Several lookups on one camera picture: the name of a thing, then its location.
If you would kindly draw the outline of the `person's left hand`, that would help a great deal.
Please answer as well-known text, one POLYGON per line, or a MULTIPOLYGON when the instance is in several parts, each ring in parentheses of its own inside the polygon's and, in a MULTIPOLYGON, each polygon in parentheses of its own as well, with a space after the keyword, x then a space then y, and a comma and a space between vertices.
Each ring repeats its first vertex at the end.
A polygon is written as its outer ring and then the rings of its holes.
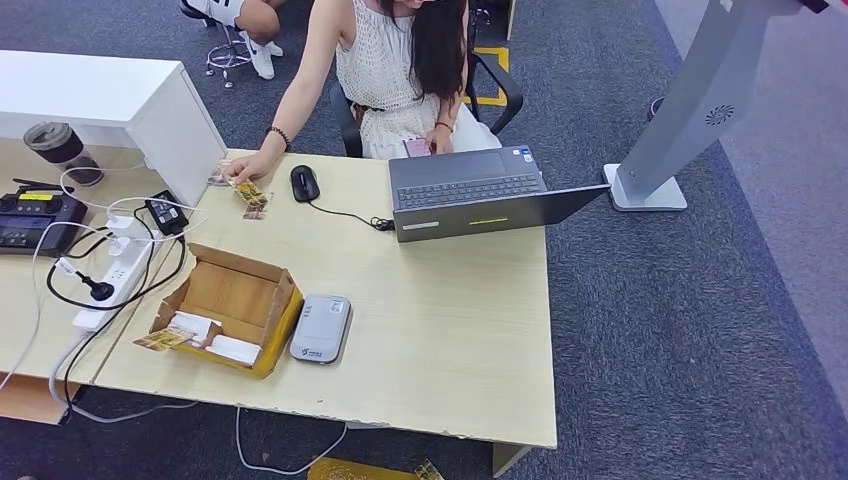
POLYGON ((452 130, 445 123, 439 122, 426 136, 426 144, 431 154, 447 154, 453 152, 451 141, 452 130))

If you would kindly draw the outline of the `person's right hand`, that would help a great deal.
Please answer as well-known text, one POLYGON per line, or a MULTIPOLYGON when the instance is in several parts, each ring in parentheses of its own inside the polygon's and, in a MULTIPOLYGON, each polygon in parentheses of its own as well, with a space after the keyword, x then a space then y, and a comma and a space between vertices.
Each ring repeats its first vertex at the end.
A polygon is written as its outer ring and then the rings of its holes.
POLYGON ((258 150, 232 160, 224 169, 222 176, 236 185, 264 177, 274 170, 280 156, 279 152, 258 150))

